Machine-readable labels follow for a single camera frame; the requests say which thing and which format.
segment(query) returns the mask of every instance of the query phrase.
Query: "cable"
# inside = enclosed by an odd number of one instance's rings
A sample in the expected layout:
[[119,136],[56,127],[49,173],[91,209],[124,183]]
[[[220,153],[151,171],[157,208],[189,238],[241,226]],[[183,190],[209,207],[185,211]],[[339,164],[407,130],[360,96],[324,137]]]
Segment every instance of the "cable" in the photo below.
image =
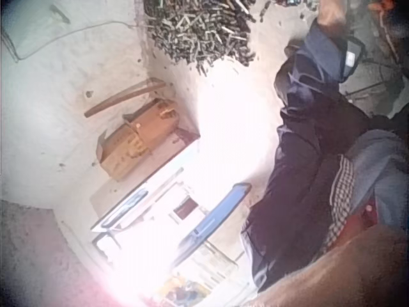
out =
[[35,49],[33,52],[29,53],[27,56],[19,56],[19,54],[17,53],[17,50],[16,50],[16,48],[14,46],[13,41],[11,40],[11,38],[8,36],[7,32],[3,28],[1,29],[1,40],[4,42],[7,49],[12,54],[15,62],[18,63],[19,61],[23,61],[25,59],[28,59],[29,57],[33,56],[37,52],[41,51],[46,46],[48,46],[48,45],[50,45],[50,44],[64,38],[64,37],[70,36],[70,35],[72,35],[74,33],[78,33],[78,32],[81,32],[81,31],[97,28],[97,27],[100,27],[100,26],[105,26],[105,25],[108,25],[108,24],[123,24],[124,26],[128,27],[129,29],[134,29],[134,28],[139,27],[137,24],[127,24],[126,22],[117,21],[117,20],[110,20],[110,21],[103,22],[101,24],[94,24],[92,26],[87,26],[87,27],[84,27],[84,28],[80,28],[80,29],[65,33],[65,34],[63,34],[61,36],[57,36],[57,37],[53,38],[52,40],[50,40],[49,42],[39,46],[39,48]]

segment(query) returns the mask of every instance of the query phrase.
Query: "metal scrap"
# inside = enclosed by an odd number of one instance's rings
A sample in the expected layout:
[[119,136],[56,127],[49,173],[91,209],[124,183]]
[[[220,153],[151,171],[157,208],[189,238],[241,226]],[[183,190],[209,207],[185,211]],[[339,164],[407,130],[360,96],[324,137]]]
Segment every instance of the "metal scrap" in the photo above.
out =
[[250,14],[255,0],[144,0],[147,31],[155,46],[174,63],[195,63],[206,75],[218,59],[230,57],[244,66],[254,60],[248,47]]

